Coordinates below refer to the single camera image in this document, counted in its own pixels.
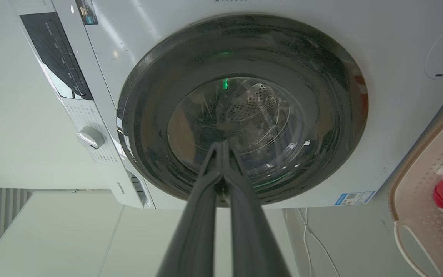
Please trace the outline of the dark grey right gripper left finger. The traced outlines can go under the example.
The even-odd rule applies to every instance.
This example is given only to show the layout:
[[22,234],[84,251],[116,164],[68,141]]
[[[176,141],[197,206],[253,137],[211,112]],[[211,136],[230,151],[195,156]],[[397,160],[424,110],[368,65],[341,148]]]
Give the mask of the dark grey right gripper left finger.
[[158,270],[158,277],[212,277],[223,144],[211,145]]

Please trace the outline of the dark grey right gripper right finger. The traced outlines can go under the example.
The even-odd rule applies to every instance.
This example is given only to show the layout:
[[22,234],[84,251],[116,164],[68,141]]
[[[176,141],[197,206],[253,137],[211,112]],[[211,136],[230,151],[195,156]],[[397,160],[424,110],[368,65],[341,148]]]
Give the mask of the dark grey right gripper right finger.
[[289,277],[290,270],[239,154],[228,141],[221,145],[231,209],[233,276]]

